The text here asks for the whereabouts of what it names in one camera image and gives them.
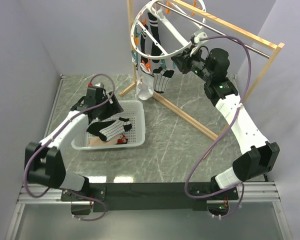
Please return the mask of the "white black striped sock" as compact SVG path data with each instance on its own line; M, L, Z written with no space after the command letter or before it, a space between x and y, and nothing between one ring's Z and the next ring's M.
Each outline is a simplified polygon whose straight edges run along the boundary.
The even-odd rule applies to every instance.
M175 71L171 69L164 69L161 66L153 70L153 89L158 94L165 92L169 80L173 77Z

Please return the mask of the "round white clip hanger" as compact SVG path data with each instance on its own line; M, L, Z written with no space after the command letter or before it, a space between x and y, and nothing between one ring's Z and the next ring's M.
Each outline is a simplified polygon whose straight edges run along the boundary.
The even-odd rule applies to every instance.
M131 23L129 34L132 46L131 55L135 62L141 63L141 56L144 56L148 59L148 63L150 61L158 63L161 59L170 59L185 48L191 47L191 40L184 36L181 28L174 26L174 23L168 18L169 12L175 12L182 17L192 17L191 14L182 10L176 3L171 1L164 3L163 0L151 0L137 13ZM158 20L160 44L152 36L148 13L152 13ZM140 46L142 29L147 34L145 39L145 53L141 52ZM152 43L155 43L162 51L161 55L152 56Z

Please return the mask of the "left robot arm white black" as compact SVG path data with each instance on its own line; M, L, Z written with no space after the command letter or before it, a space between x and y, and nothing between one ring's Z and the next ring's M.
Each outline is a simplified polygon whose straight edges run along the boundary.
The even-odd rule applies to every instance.
M89 84L86 95L71 108L63 122L40 142L30 142L25 149L24 183L36 183L50 189L72 191L78 201L90 195L90 182L85 176L66 170L63 151L93 120L105 120L123 110L113 91Z

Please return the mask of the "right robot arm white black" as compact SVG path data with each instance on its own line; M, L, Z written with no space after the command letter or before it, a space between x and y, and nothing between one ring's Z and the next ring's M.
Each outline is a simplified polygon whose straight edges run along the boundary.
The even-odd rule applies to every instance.
M270 172L278 158L280 147L269 142L259 131L241 103L241 97L227 78L230 61L227 51L212 49L206 58L202 51L191 54L186 48L171 59L183 73L193 72L204 84L204 92L212 105L222 114L231 126L241 151L230 168L211 178L209 193L220 200L227 194L227 188Z

